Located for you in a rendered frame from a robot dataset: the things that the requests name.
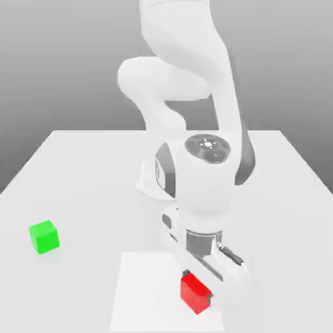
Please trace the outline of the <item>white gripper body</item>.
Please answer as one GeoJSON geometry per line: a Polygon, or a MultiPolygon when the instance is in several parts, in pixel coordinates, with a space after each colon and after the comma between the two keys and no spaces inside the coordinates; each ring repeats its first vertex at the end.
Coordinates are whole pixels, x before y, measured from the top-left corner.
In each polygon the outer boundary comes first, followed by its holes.
{"type": "Polygon", "coordinates": [[[215,303],[241,303],[249,290],[250,275],[244,263],[234,262],[222,251],[220,243],[213,241],[211,254],[197,258],[175,240],[163,240],[181,269],[191,271],[212,293],[215,303]]]}

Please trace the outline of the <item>small red cube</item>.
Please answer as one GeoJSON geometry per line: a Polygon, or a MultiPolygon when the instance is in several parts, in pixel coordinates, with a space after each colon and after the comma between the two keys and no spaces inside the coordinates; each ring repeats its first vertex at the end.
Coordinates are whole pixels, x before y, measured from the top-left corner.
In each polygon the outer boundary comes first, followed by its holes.
{"type": "Polygon", "coordinates": [[[211,292],[193,273],[181,277],[180,297],[196,314],[208,309],[208,295],[211,292]]]}

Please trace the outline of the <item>small green cube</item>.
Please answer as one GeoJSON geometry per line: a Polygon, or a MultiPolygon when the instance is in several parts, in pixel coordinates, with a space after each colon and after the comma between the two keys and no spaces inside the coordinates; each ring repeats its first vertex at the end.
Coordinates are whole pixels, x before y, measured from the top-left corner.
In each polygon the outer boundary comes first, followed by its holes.
{"type": "Polygon", "coordinates": [[[29,227],[31,243],[38,254],[44,254],[60,247],[57,228],[50,220],[45,220],[29,227]]]}

